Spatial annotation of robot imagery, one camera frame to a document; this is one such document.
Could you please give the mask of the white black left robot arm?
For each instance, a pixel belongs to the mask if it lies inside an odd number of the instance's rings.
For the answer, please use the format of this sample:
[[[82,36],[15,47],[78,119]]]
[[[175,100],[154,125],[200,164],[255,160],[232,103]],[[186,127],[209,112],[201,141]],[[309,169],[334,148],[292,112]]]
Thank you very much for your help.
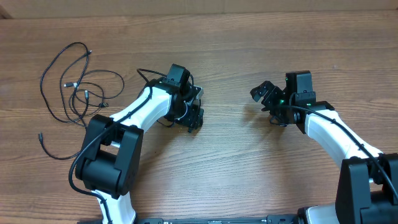
[[[89,122],[81,154],[73,161],[68,178],[77,178],[73,190],[96,197],[100,223],[134,223],[130,188],[139,168],[146,131],[160,118],[193,131],[202,126],[203,88],[190,82],[152,80],[127,108],[109,117],[97,114]]]

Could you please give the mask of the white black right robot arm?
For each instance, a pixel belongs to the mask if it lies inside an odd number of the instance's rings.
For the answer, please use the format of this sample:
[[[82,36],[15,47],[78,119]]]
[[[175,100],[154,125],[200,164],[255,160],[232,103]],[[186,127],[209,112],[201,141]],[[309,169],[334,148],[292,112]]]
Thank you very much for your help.
[[[385,154],[361,139],[334,107],[317,101],[310,81],[265,81],[250,94],[273,125],[296,124],[340,166],[335,201],[301,208],[283,223],[397,223],[397,154]]]

